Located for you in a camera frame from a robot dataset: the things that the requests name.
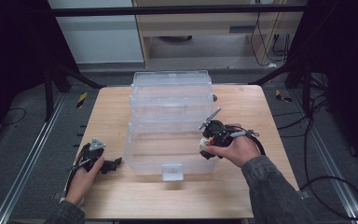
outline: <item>wooden tabletop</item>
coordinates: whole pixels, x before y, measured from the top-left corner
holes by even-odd
[[[259,86],[213,85],[215,117],[240,123],[259,133],[266,154],[286,179],[297,183]],[[81,146],[93,137],[106,143],[106,160],[122,157],[131,119],[131,87],[100,90]],[[81,208],[86,218],[242,218],[253,217],[249,189],[241,169],[222,159],[213,173],[185,175],[184,181],[163,182],[161,175],[135,175],[126,162],[115,172],[99,174]]]

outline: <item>aluminum rail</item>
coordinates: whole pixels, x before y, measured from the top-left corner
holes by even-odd
[[[24,164],[21,167],[21,170],[19,171],[19,174],[16,177],[16,180],[14,181],[5,200],[0,206],[0,224],[7,223],[11,212],[13,211],[13,208],[17,203],[17,200],[20,198],[20,195],[25,187],[28,177],[34,169],[34,165],[36,164],[37,158],[39,157],[39,154],[48,139],[48,135],[50,134],[51,129],[58,115],[60,114],[62,103],[65,99],[65,94],[60,93],[59,96],[61,97],[59,97],[56,102],[56,105],[54,106],[55,112],[52,114],[51,118],[43,125],[42,130],[36,137],[34,145],[29,152],[27,159],[25,160]]]
[[[96,7],[96,8],[54,8],[29,10],[25,14],[54,17],[124,16],[158,14],[203,14],[203,13],[242,13],[242,12],[298,12],[305,11],[307,4],[275,5],[210,5],[177,7]]]

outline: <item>floor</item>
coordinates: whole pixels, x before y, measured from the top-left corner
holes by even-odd
[[[280,49],[283,46],[284,38],[279,38],[275,50],[269,53],[270,57],[281,60]],[[147,69],[128,68],[98,73],[85,71],[83,75],[98,83],[114,86],[130,85],[133,72],[137,70],[206,69],[213,83],[243,84],[265,76],[274,69],[274,65],[282,65],[282,62],[260,65],[253,55],[252,46],[244,35],[193,36],[191,40],[184,40],[182,37],[155,38]],[[328,83],[323,75],[315,76]],[[350,145],[336,122],[334,111],[328,105],[315,111],[306,148],[305,138],[301,135],[306,131],[308,119],[284,128],[303,117],[299,100],[301,87],[287,90],[282,84],[284,80],[285,74],[276,77],[264,85],[263,90],[276,126],[281,127],[279,132],[298,185],[307,183],[304,162],[304,158],[307,158],[310,178],[322,175],[341,176],[358,188],[358,157],[351,155]],[[3,121],[0,129],[0,207],[5,203],[13,183],[19,180],[18,176],[26,177],[20,193],[14,194],[13,206],[7,210],[11,223],[39,223],[59,202],[54,195],[62,192],[68,175],[65,169],[72,164],[98,95],[98,90],[74,79],[70,81],[73,85],[70,93],[62,94],[54,90],[55,101],[62,102],[57,105],[61,112],[48,129],[48,138],[39,140],[40,150],[33,154],[37,160],[30,163],[31,169],[26,175],[18,174],[21,174],[21,167],[34,150],[37,136],[44,130],[43,86],[19,94]],[[278,99],[276,90],[281,91],[282,98],[286,99]],[[86,101],[81,108],[76,108],[83,92],[88,94]],[[311,97],[316,99],[322,93],[312,90]],[[343,215],[358,208],[358,194],[353,189],[347,189],[331,180],[322,180],[312,186],[317,196]],[[306,192],[310,196],[305,202],[318,223],[358,223],[333,214],[317,201],[314,193],[309,189]]]

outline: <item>white cabinet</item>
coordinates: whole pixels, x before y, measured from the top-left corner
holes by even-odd
[[[52,8],[132,7],[131,0],[48,0]],[[61,17],[57,21],[77,63],[142,63],[134,16]]]
[[[132,0],[136,7],[163,6],[210,6],[210,5],[249,5],[254,0]],[[273,4],[306,3],[307,0],[266,0]],[[257,13],[206,13],[137,16],[142,39],[145,61],[153,36],[171,35],[251,35],[255,57],[263,63],[267,59],[274,35],[294,34],[302,12],[263,12]]]

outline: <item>black cable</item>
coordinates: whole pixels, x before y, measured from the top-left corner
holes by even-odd
[[[16,121],[13,121],[13,122],[10,122],[10,123],[2,123],[2,125],[8,126],[8,125],[16,124],[16,123],[22,121],[25,118],[25,115],[27,114],[27,111],[24,108],[15,107],[15,108],[10,108],[8,111],[11,111],[11,110],[22,110],[22,112],[23,112],[22,117],[19,118]]]
[[[75,165],[72,166],[70,169],[70,174],[69,174],[69,177],[68,177],[68,180],[66,182],[66,188],[65,188],[65,197],[66,197],[66,194],[68,193],[69,191],[69,188],[71,188],[71,183],[72,183],[72,180],[74,179],[74,176],[78,170],[78,164],[80,163],[80,161],[82,160],[83,158],[83,155],[84,155],[84,151],[90,146],[90,144],[86,144],[85,146],[82,147],[82,149],[80,150],[80,152],[77,154],[76,158],[75,158]]]
[[[335,215],[339,216],[339,217],[342,217],[342,218],[345,218],[347,220],[358,220],[358,217],[348,217],[347,215],[342,215],[341,213],[339,213],[337,210],[333,209],[332,207],[330,207],[329,205],[327,205],[316,193],[315,189],[312,187],[312,183],[313,182],[316,182],[316,181],[319,181],[319,180],[322,180],[322,179],[335,179],[335,180],[338,180],[338,181],[341,181],[341,182],[344,182],[346,183],[348,186],[350,186],[351,189],[354,189],[357,194],[358,194],[358,188],[356,188],[353,184],[351,184],[350,182],[342,179],[342,178],[339,178],[339,177],[335,177],[335,176],[331,176],[331,175],[323,175],[323,176],[319,176],[319,177],[316,177],[316,178],[313,178],[310,180],[310,175],[309,175],[309,170],[308,170],[308,160],[307,160],[307,151],[308,151],[308,148],[307,148],[307,139],[308,139],[308,133],[310,132],[310,129],[313,125],[313,113],[317,110],[320,110],[320,108],[324,105],[326,105],[327,101],[324,100],[322,102],[320,102],[319,104],[317,105],[314,105],[315,102],[316,102],[316,99],[318,99],[319,97],[321,96],[324,96],[323,94],[316,97],[315,100],[312,102],[312,105],[311,105],[311,113],[310,113],[310,120],[309,120],[309,123],[307,125],[307,129],[306,129],[306,132],[305,132],[305,136],[304,136],[304,170],[305,170],[305,175],[306,175],[306,179],[307,179],[307,183],[301,187],[300,189],[303,190],[305,187],[309,187],[310,188],[310,191],[312,192],[313,196],[318,200],[319,203],[321,203],[325,208],[327,208],[330,212],[334,213]]]
[[[319,80],[318,78],[314,77],[313,75],[310,76],[310,79],[313,82],[314,88],[320,91],[327,91],[328,86],[324,84],[324,81]]]
[[[258,151],[260,152],[260,155],[266,155],[266,150],[264,150],[263,145],[261,145],[261,142],[258,141],[258,139],[254,136],[250,136],[250,139],[252,139],[252,141],[254,141],[254,143],[257,145]]]
[[[326,84],[324,83],[324,73],[321,73],[321,79],[322,79],[322,83],[326,86]]]
[[[301,112],[289,112],[289,113],[282,113],[282,114],[272,115],[272,117],[279,117],[279,116],[284,116],[284,115],[293,115],[293,114],[301,114]]]
[[[284,61],[286,60],[286,57],[287,57],[287,54],[289,53],[289,37],[290,35],[286,35],[286,40],[285,40],[285,43],[284,43],[284,48],[283,49],[279,49],[279,50],[276,50],[275,49],[275,46],[276,46],[276,43],[278,42],[278,39],[279,39],[279,35],[275,35],[274,36],[274,43],[272,45],[272,52],[275,56],[278,56],[278,57],[283,57],[282,60],[283,60],[283,63]]]
[[[253,50],[253,52],[254,52],[255,59],[256,59],[257,63],[258,63],[259,65],[262,65],[262,66],[269,65],[268,63],[262,64],[260,61],[258,61],[258,59],[257,59],[257,57],[256,57],[255,48],[254,48],[254,46],[253,46],[253,37],[254,37],[254,34],[255,34],[255,30],[256,30],[257,28],[258,28],[258,32],[259,32],[259,34],[260,34],[260,39],[261,39],[261,42],[262,42],[262,44],[263,44],[264,53],[266,54],[266,56],[271,60],[272,63],[280,62],[281,60],[271,59],[271,58],[269,57],[269,54],[267,53],[267,47],[266,47],[266,44],[265,44],[265,42],[264,42],[264,38],[263,38],[263,36],[261,35],[261,30],[260,30],[260,12],[258,12],[258,13],[257,13],[257,19],[256,19],[256,22],[255,22],[255,28],[254,28],[254,30],[252,31],[251,40],[250,40],[251,46],[252,46],[252,50]]]
[[[287,135],[287,136],[285,136],[285,135],[280,135],[280,137],[281,138],[292,138],[292,137],[302,137],[302,136],[304,136],[305,134],[303,133],[303,134],[299,134],[299,135]]]
[[[277,130],[282,130],[282,129],[286,129],[286,128],[290,128],[290,127],[292,127],[292,126],[295,126],[296,124],[298,124],[299,122],[301,122],[301,120],[306,119],[306,118],[308,118],[307,115],[304,116],[304,117],[302,117],[301,119],[298,119],[297,121],[295,121],[295,122],[293,122],[293,123],[290,123],[290,124],[285,125],[285,126],[283,126],[283,127],[279,127],[279,128],[277,128]]]

